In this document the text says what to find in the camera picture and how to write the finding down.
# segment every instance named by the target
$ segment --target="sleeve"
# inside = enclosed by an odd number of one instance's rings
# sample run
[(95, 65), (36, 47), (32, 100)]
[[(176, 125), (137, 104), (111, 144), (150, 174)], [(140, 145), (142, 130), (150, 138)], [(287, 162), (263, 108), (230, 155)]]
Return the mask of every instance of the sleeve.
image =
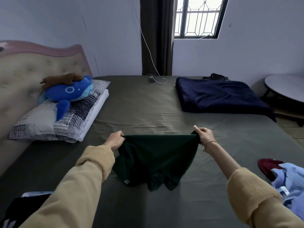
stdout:
[(88, 146), (54, 193), (20, 228), (92, 227), (101, 183), (115, 158), (108, 146)]
[(246, 168), (228, 180), (228, 198), (238, 219), (250, 227), (304, 227), (304, 222), (282, 204), (282, 196)]

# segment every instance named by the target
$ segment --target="person's left hand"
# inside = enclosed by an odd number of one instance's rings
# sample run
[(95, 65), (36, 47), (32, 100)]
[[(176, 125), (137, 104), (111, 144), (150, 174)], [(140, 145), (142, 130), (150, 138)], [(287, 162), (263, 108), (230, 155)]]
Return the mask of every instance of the person's left hand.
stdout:
[(112, 150), (117, 149), (122, 145), (125, 138), (123, 138), (123, 132), (117, 131), (115, 133), (110, 134), (109, 138), (105, 141), (104, 145), (109, 146)]

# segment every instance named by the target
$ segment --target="bracelet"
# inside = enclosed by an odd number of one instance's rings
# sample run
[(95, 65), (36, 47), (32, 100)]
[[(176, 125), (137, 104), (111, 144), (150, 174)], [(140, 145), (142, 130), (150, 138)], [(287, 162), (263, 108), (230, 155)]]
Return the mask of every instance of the bracelet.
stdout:
[(211, 143), (211, 142), (215, 142), (215, 143), (217, 143), (217, 144), (218, 144), (218, 142), (216, 142), (216, 141), (208, 141), (208, 142), (206, 142), (206, 144), (205, 144), (205, 149), (203, 150), (203, 152), (205, 152), (205, 151), (206, 151), (207, 144), (208, 144), (208, 143)]

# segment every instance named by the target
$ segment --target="wall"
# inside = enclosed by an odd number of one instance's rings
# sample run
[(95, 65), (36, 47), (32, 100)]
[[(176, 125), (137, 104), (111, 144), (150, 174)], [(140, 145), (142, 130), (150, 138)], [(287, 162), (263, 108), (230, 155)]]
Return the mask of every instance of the wall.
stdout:
[(100, 75), (141, 75), (139, 0), (78, 2)]
[(81, 44), (98, 76), (76, 0), (0, 0), (0, 40), (24, 40), (63, 48)]
[(304, 0), (229, 0), (217, 40), (174, 41), (173, 75), (218, 73), (261, 95), (264, 77), (303, 74), (303, 8)]

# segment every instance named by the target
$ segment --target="hand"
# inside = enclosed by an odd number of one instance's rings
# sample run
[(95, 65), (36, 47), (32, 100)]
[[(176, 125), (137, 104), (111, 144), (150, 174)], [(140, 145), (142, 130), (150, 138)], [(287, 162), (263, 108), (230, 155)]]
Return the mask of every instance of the hand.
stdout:
[(124, 142), (125, 138), (123, 138), (123, 132), (122, 131), (117, 131), (115, 133), (110, 134), (109, 138), (105, 141), (104, 145), (109, 146), (111, 150), (117, 149), (122, 145)]
[(205, 146), (207, 142), (215, 141), (214, 135), (212, 130), (209, 130), (207, 128), (198, 128), (197, 126), (194, 126), (194, 130), (196, 133), (200, 136), (200, 144)]

